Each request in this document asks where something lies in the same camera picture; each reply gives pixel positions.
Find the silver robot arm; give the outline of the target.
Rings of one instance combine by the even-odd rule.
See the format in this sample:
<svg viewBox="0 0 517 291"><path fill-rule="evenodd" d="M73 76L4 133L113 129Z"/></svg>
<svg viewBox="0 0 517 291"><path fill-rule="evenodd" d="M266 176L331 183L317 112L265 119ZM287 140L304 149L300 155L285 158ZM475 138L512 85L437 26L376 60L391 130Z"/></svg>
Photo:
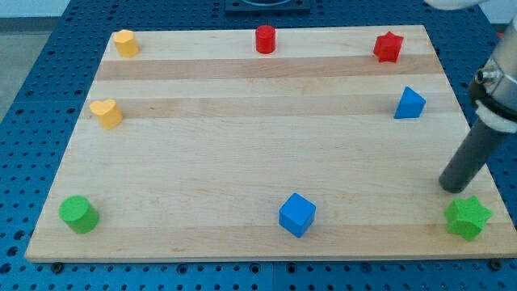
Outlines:
<svg viewBox="0 0 517 291"><path fill-rule="evenodd" d="M484 124L501 133L516 132L516 18L473 76L469 94Z"/></svg>

